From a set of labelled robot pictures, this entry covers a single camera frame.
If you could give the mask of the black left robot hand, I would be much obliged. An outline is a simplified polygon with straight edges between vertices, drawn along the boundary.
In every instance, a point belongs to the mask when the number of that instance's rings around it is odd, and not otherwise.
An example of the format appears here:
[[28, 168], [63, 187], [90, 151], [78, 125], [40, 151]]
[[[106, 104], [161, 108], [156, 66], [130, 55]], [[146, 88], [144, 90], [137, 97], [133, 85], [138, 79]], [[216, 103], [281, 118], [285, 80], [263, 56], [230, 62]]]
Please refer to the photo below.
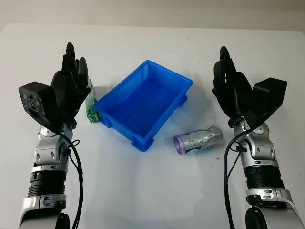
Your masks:
[[75, 129], [77, 115], [81, 104], [91, 91], [89, 87], [88, 67], [85, 58], [75, 58], [72, 43], [66, 46], [61, 70], [53, 76], [51, 87], [54, 89], [57, 102], [58, 119]]

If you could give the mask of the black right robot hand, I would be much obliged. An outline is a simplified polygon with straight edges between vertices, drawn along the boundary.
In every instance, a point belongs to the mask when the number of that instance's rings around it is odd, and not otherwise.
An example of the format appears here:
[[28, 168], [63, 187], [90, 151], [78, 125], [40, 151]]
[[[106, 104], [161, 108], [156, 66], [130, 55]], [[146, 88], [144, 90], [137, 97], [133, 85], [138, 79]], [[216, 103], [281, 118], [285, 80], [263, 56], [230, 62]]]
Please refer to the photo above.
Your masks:
[[212, 92], [223, 112], [229, 117], [228, 125], [234, 128], [240, 117], [249, 109], [252, 87], [246, 76], [238, 72], [225, 46], [220, 48], [220, 60], [213, 67]]

